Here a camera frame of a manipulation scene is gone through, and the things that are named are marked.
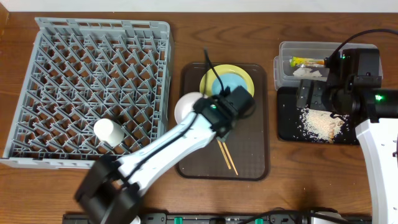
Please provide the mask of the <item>pile of rice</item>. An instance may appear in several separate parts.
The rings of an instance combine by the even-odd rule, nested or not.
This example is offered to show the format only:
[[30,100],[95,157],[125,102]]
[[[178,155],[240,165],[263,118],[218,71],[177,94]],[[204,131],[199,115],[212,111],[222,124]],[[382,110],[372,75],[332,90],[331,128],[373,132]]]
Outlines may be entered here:
[[278,134],[283,140],[334,143],[348,122],[348,115],[338,115],[309,108],[282,106]]

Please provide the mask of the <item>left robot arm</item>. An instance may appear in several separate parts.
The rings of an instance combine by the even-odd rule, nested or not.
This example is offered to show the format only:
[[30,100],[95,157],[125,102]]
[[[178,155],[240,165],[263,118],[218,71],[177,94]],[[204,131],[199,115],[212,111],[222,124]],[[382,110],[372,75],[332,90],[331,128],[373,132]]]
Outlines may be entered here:
[[117,160],[101,156],[75,193],[93,223],[132,223],[149,187],[184,157],[225,140],[235,123],[255,107],[242,86],[228,95],[200,97],[186,117],[146,147]]

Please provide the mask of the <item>yellow plate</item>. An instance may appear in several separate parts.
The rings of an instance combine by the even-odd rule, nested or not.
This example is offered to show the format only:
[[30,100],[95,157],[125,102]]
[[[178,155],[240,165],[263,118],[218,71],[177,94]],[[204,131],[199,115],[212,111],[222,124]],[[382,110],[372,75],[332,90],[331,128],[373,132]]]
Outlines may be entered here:
[[[225,74],[225,73],[234,73],[234,74],[237,74],[240,77],[242,77],[248,86],[248,89],[246,91],[248,93],[250,93],[251,96],[254,96],[254,82],[253,82],[252,78],[249,76],[249,74],[246,71],[244,71],[241,67],[238,67],[235,65],[229,65],[229,64],[222,64],[222,65],[215,66],[214,69],[219,78],[222,74]],[[209,69],[204,74],[204,76],[202,77],[202,79],[200,81],[200,93],[204,93],[206,96],[212,96],[213,94],[211,92],[211,86],[212,86],[213,82],[216,80],[216,78],[217,78],[217,76],[214,73],[214,71],[212,69]],[[226,90],[224,90],[223,93],[227,94],[227,93],[232,93],[232,92],[233,91],[230,91],[229,88],[227,88]]]

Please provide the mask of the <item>brown serving tray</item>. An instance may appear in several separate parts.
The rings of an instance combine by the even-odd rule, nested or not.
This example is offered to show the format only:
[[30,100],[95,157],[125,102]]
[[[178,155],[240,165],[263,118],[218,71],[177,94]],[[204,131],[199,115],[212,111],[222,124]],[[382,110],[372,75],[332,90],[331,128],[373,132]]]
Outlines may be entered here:
[[258,181],[270,171],[267,73],[259,65],[239,64],[254,82],[254,114],[238,121],[226,140],[237,168],[228,169],[217,140],[199,149],[177,164],[178,173],[189,179]]

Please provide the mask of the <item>left wooden chopstick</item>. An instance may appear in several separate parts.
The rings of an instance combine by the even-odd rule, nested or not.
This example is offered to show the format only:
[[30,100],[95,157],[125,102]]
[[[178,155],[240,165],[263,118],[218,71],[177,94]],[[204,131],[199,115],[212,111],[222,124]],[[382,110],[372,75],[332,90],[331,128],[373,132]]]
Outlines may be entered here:
[[221,153],[223,155],[223,158],[224,158],[224,160],[226,162],[227,168],[231,169],[231,164],[229,163],[229,159],[227,158],[226,151],[225,151],[221,141],[217,140],[217,143],[218,143],[218,145],[220,147],[220,151],[221,151]]

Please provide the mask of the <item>white cup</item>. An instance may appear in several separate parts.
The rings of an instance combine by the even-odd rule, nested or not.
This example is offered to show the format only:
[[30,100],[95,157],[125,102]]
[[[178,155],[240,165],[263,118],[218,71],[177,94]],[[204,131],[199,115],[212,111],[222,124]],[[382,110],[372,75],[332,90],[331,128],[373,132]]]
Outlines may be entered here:
[[111,147],[116,147],[124,140],[122,127],[108,118],[99,119],[93,127],[96,137]]

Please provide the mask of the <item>grey dish rack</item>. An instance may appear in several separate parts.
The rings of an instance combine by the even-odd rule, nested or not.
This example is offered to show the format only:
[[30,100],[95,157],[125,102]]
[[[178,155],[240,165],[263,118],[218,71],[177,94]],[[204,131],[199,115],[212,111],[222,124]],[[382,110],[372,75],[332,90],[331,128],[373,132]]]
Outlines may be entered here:
[[[2,164],[87,169],[166,132],[174,57],[167,22],[38,17],[36,23]],[[122,127],[118,146],[94,134],[102,118]]]

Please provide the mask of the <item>crumpled white paper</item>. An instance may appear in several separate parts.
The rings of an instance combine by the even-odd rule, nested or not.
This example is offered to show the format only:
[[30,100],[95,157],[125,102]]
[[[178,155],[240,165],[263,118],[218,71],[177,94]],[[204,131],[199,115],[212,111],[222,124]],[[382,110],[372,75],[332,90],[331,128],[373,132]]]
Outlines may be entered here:
[[299,67],[293,72],[293,76],[298,78],[318,78],[321,77],[322,74],[318,70],[313,72],[311,68]]

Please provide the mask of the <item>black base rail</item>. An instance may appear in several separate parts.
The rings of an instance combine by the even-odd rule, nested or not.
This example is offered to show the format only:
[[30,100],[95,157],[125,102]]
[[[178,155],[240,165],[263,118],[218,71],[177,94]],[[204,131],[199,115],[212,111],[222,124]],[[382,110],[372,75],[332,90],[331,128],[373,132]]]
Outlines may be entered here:
[[[249,219],[247,215],[167,215],[165,213],[148,213],[139,216],[140,224],[237,224]],[[62,224],[90,224],[86,215],[64,214]],[[268,215],[251,223],[258,224],[294,224],[299,223],[293,215]]]

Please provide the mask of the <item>pink bowl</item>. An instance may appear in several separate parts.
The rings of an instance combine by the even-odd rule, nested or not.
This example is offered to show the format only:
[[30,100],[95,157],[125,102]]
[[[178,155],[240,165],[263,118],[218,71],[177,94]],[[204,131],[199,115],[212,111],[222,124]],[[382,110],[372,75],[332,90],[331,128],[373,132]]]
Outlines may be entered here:
[[191,92],[183,95],[178,101],[174,109],[174,117],[177,124],[180,124],[185,117],[193,111],[193,105],[203,95],[200,92]]

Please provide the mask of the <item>light blue bowl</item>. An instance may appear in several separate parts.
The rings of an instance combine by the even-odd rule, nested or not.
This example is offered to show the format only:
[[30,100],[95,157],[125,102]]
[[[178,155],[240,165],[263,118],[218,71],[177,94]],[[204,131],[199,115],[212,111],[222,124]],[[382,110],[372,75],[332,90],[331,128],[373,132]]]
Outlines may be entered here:
[[[229,88],[230,91],[233,91],[238,86],[242,86],[245,90],[248,89],[248,86],[247,86],[245,80],[237,74],[225,73],[225,74],[222,74],[220,76],[220,78],[223,83],[224,90]],[[211,92],[213,95],[219,95],[221,92],[221,83],[217,78],[211,86]]]

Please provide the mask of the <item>black tray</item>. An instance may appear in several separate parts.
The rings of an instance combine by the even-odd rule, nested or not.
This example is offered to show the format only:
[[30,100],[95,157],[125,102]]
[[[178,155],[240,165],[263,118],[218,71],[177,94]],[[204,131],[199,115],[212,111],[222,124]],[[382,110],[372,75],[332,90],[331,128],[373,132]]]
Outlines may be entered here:
[[278,136],[285,141],[357,145],[354,126],[348,115],[296,107],[294,87],[277,90]]

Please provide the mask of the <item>green yellow snack wrapper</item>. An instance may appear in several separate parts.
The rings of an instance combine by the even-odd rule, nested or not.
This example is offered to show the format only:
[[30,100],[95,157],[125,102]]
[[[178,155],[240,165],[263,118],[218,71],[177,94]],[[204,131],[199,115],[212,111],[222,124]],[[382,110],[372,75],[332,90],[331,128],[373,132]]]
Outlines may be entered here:
[[323,59],[316,58],[303,58],[303,57],[292,57],[290,60],[291,67],[324,67],[325,61]]

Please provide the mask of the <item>right wooden chopstick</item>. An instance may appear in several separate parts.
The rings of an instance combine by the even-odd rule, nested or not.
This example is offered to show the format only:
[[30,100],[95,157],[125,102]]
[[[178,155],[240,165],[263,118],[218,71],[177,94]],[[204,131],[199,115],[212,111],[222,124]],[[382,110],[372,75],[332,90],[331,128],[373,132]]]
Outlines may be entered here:
[[225,143],[225,142],[222,142],[221,145],[222,145],[222,148],[223,148],[223,150],[224,150],[224,152],[225,152],[225,154],[226,154],[226,157],[228,158],[229,165],[230,165],[231,168],[234,170],[235,174],[236,174],[236,175],[239,175],[239,174],[238,174],[238,171],[237,171],[237,168],[236,168],[236,166],[235,166],[235,164],[234,164],[233,158],[231,157],[231,154],[230,154],[230,152],[229,152],[229,149],[228,149],[226,143]]

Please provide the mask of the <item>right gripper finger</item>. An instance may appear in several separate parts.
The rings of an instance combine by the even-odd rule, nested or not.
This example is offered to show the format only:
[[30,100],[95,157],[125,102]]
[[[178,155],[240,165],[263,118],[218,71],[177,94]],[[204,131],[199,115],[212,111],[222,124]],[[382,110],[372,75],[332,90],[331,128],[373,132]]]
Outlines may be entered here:
[[297,89],[296,106],[298,108],[307,108],[310,105],[313,90],[313,81],[303,79]]
[[310,108],[312,110],[324,110],[325,106],[322,103],[322,95],[325,91],[325,82],[314,81],[313,91],[311,97]]

